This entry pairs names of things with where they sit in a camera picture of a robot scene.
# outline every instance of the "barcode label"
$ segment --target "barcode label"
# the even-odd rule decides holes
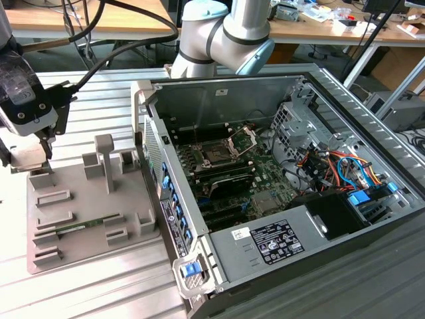
[[[238,241],[239,239],[251,236],[250,229],[248,227],[232,231],[232,235],[233,235],[233,238],[234,238],[235,241]]]

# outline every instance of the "green circuit board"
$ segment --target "green circuit board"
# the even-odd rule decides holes
[[[232,138],[233,147],[238,153],[242,153],[253,145],[251,136],[240,131],[241,128],[243,128],[241,125],[233,127],[234,132],[241,132]],[[282,174],[280,164],[271,155],[262,139],[255,136],[255,140],[256,145],[237,158],[231,157],[226,139],[177,147],[189,185],[206,224],[211,226],[213,231],[231,227],[233,223],[237,225],[280,212],[297,195],[297,191]],[[230,178],[232,171],[229,175],[217,174],[215,178],[207,181],[194,178],[197,176],[196,170],[208,172],[208,168],[205,167],[206,158],[214,166],[211,169],[219,167],[223,171],[226,171],[226,165],[240,163],[242,166],[240,175],[236,174],[236,176],[249,175],[252,182],[241,192],[216,199],[210,197],[211,185]]]

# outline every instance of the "motherboard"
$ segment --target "motherboard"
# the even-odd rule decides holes
[[[282,211],[297,195],[254,126],[193,130],[182,140],[191,143],[178,145],[177,155],[211,231]]]

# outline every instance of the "wooden desk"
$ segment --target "wooden desk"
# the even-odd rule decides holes
[[[125,2],[143,7],[169,19],[167,12],[160,0],[124,0]],[[90,16],[93,17],[99,2],[91,0],[89,3]],[[348,7],[358,20],[363,20],[362,13],[353,5],[336,0],[328,4],[330,8]],[[81,4],[77,4],[78,13],[83,16]],[[49,9],[37,9],[20,3],[18,7],[7,11],[7,16],[16,37],[27,38],[59,38],[65,37],[62,15]],[[272,21],[270,36],[276,43],[313,44],[313,45],[358,45],[361,35],[344,33],[336,35],[332,32],[332,22],[319,23],[304,15],[300,15],[299,22],[281,20]],[[375,51],[380,46],[387,47],[425,47],[425,40],[416,40],[397,29],[397,23],[388,22],[388,29],[381,31],[374,43],[367,49],[362,59],[344,82],[350,86],[358,77],[364,66],[368,63]],[[149,17],[133,13],[124,9],[106,5],[104,14],[92,33],[93,39],[122,39],[140,40],[160,34],[169,33],[169,29],[162,23]]]
[[[148,11],[171,20],[160,0],[125,0],[124,2],[136,7],[143,7]],[[77,3],[75,6],[78,8],[77,13],[83,17],[84,13],[81,3]],[[91,19],[96,14],[98,6],[99,1],[90,0],[88,10]],[[12,26],[13,34],[16,37],[59,38],[66,36],[62,14],[51,9],[31,7],[17,0],[17,7],[12,10],[6,10],[6,14]],[[71,19],[75,27],[77,25],[76,21],[72,17]],[[83,25],[86,24],[84,19],[80,21]],[[155,19],[106,5],[102,18],[92,33],[92,38],[142,40],[169,32],[168,27]]]
[[[319,0],[318,3],[329,2],[327,0]],[[361,12],[353,5],[343,3],[342,0],[327,5],[334,9],[338,7],[346,7],[351,9],[351,14],[359,21],[364,21],[363,17],[367,14]],[[270,36],[277,43],[305,43],[310,45],[357,45],[359,44],[361,35],[353,33],[343,33],[336,35],[332,31],[333,22],[325,21],[323,23],[314,21],[305,15],[299,16],[300,21],[289,22],[275,20],[270,23],[272,30]],[[425,47],[425,40],[416,40],[410,35],[402,32],[397,28],[395,22],[388,22],[388,28],[382,30],[375,39],[376,43],[388,47]]]

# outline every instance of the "blue latch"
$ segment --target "blue latch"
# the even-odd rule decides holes
[[[185,217],[183,217],[181,219],[180,228],[182,228],[182,230],[185,230],[187,228],[187,221],[186,221],[186,218]]]
[[[188,230],[188,229],[186,230],[185,237],[186,237],[188,244],[190,245],[192,243],[192,240],[193,240],[192,233],[191,233],[190,230]]]
[[[350,195],[349,199],[356,206],[371,200],[365,191],[356,191]]]
[[[390,183],[388,183],[388,188],[393,193],[398,190],[398,186],[395,183],[393,183],[392,181]]]
[[[181,208],[180,205],[177,206],[177,208],[175,209],[177,212],[177,218],[181,219],[183,217],[183,209]]]
[[[182,273],[185,278],[190,276],[195,276],[196,274],[202,273],[201,264],[197,261],[193,264],[187,264],[184,267],[182,267]]]
[[[170,177],[167,175],[164,177],[164,180],[162,182],[162,188],[167,189],[169,184],[170,184]]]
[[[173,195],[173,201],[174,201],[175,205],[177,205],[179,203],[179,196],[177,196],[177,194]]]

